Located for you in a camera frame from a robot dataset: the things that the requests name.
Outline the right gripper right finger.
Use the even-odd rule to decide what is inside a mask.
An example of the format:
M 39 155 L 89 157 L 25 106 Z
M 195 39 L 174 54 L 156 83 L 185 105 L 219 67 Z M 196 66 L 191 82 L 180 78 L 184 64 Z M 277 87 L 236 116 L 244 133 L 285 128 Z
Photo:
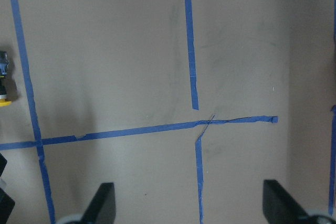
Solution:
M 264 180 L 262 203 L 268 223 L 311 223 L 310 216 L 275 179 Z

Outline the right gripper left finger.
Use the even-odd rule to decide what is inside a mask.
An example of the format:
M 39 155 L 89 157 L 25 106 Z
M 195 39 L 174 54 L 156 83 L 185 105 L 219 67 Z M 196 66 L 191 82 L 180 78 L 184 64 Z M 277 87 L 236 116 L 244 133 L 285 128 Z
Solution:
M 114 183 L 102 183 L 84 212 L 81 223 L 114 223 L 115 203 Z

